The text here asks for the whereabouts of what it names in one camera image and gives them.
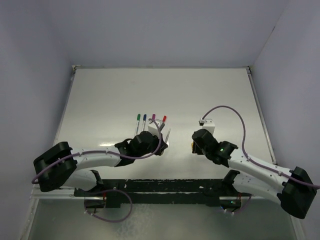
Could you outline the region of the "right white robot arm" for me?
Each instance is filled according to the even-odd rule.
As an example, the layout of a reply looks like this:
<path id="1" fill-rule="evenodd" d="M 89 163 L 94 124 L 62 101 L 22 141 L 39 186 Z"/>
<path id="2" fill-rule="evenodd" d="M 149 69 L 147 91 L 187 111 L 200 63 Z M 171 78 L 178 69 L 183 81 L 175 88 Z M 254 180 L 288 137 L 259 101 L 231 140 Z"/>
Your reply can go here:
<path id="1" fill-rule="evenodd" d="M 263 197 L 291 216 L 305 219 L 317 187 L 303 168 L 289 169 L 254 158 L 233 143 L 218 142 L 206 129 L 195 131 L 192 140 L 193 153 L 230 169 L 222 183 L 226 195 L 239 192 Z"/>

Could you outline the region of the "green marker pen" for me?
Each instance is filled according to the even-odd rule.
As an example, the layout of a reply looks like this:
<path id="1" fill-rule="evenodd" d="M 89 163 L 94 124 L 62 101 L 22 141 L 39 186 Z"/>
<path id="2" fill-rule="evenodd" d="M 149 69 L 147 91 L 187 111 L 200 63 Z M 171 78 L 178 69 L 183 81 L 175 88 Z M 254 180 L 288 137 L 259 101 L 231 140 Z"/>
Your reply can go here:
<path id="1" fill-rule="evenodd" d="M 140 114 L 140 113 L 138 113 L 138 114 L 137 114 L 137 118 L 136 118 L 136 129 L 135 129 L 135 135 L 138 135 L 138 133 L 139 133 L 140 120 L 141 120 L 141 114 Z"/>

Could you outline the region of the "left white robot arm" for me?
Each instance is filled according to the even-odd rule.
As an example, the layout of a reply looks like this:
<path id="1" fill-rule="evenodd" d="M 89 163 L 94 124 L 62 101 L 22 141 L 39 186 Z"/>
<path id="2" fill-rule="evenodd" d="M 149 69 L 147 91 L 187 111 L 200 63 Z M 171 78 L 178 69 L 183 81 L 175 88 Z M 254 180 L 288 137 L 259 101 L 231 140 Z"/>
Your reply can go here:
<path id="1" fill-rule="evenodd" d="M 161 135 L 148 131 L 97 150 L 72 148 L 62 141 L 33 161 L 36 176 L 31 182 L 38 184 L 42 192 L 69 187 L 98 196 L 103 191 L 103 181 L 97 167 L 127 166 L 136 160 L 160 156 L 167 148 Z"/>

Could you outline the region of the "red marker pen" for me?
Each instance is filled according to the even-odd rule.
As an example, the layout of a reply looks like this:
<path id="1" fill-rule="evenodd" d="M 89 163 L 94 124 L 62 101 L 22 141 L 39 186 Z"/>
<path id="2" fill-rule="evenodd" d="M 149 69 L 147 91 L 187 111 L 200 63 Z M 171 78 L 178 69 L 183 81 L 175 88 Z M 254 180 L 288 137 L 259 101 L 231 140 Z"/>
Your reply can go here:
<path id="1" fill-rule="evenodd" d="M 162 130 L 164 127 L 165 127 L 165 122 L 166 122 L 166 120 L 167 120 L 167 116 L 166 115 L 164 115 L 163 116 L 163 119 L 162 119 L 162 123 L 161 123 L 161 125 L 160 125 L 160 130 Z"/>

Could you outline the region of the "yellow marker pen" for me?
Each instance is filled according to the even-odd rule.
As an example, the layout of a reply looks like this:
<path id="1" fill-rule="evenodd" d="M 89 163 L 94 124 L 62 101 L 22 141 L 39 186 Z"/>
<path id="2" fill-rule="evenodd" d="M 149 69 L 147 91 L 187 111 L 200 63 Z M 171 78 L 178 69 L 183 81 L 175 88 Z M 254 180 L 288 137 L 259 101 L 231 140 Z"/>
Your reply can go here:
<path id="1" fill-rule="evenodd" d="M 168 132 L 167 132 L 167 134 L 166 134 L 166 136 L 165 136 L 165 140 L 164 140 L 165 143 L 168 142 L 169 137 L 170 137 L 170 133 L 171 133 L 171 129 L 169 128 L 169 129 L 168 129 Z"/>

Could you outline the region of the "blue marker pen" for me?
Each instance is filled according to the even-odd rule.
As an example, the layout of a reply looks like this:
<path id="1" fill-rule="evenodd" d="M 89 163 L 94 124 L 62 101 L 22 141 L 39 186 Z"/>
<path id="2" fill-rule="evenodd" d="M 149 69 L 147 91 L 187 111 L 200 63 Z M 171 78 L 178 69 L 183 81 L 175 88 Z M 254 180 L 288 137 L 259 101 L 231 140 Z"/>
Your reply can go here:
<path id="1" fill-rule="evenodd" d="M 147 121 L 147 114 L 144 114 L 144 115 L 143 115 L 143 119 L 142 119 L 142 129 L 141 129 L 141 132 L 144 132 L 144 131 L 145 131 L 146 121 Z"/>

